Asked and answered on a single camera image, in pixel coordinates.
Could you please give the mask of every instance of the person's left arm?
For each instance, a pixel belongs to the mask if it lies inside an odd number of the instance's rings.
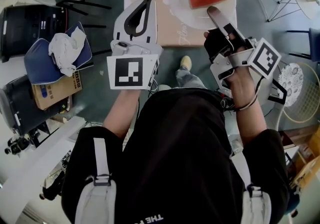
[[[122,90],[102,126],[124,140],[137,110],[140,90]]]

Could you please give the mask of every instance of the shoe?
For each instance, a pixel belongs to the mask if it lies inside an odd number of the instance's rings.
[[[171,87],[169,85],[166,85],[166,84],[159,84],[158,86],[158,92],[161,92],[161,91],[167,91],[167,90],[170,90]]]
[[[192,61],[188,55],[184,56],[180,62],[180,66],[185,67],[187,70],[191,70]]]

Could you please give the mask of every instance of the cardboard box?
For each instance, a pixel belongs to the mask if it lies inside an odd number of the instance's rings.
[[[46,85],[32,85],[34,100],[37,107],[45,110],[64,98],[82,90],[79,71],[72,77],[64,76],[58,82]]]

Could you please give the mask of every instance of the black t-shirt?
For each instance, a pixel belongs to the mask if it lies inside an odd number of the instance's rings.
[[[116,182],[116,224],[240,223],[244,184],[230,160],[224,116],[204,89],[157,92],[144,105],[124,152],[103,127],[82,129],[62,188],[62,207],[73,223],[80,194],[95,175],[93,138],[104,138]],[[271,222],[288,204],[280,136],[265,130],[245,145],[251,181],[270,195]]]

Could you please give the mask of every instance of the teal floor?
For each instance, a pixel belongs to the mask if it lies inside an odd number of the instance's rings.
[[[85,5],[74,5],[89,13],[83,16],[75,12],[69,12],[69,24],[80,21],[83,24],[106,25],[107,28],[86,28],[86,34],[93,52],[110,48],[110,42],[113,39],[114,22],[117,16],[123,11],[124,0],[88,0],[90,2],[102,5],[112,6],[112,10],[90,7]],[[265,0],[269,12],[276,7],[273,1]],[[237,0],[237,24],[238,29],[245,37],[255,37],[258,40],[264,37],[280,53],[283,53],[282,60],[286,63],[301,62],[304,59],[286,55],[286,53],[306,53],[310,52],[308,36],[305,34],[286,33],[286,30],[308,30],[320,28],[320,17],[309,20],[301,12],[295,12],[272,22],[266,22],[266,18],[261,9],[258,0]],[[109,53],[97,55],[93,58],[94,67],[81,71],[83,90],[74,97],[74,108],[69,115],[77,114],[84,117],[87,121],[101,123],[118,92],[110,90],[108,80],[108,69],[106,57]],[[160,57],[160,66],[156,80],[159,84],[176,86],[175,71],[179,67],[182,56],[189,55],[192,59],[192,73],[199,76],[208,89],[216,89],[216,82],[209,70],[210,62],[208,54],[204,47],[197,48],[165,48]],[[316,64],[307,60],[307,62],[316,68]],[[141,106],[146,102],[147,92],[143,92],[140,98]],[[267,113],[273,107],[273,103],[267,103],[262,106],[264,113]],[[306,126],[317,122],[313,119]],[[234,126],[234,123],[226,123],[226,126]],[[295,123],[282,117],[280,128],[283,130],[297,128]]]

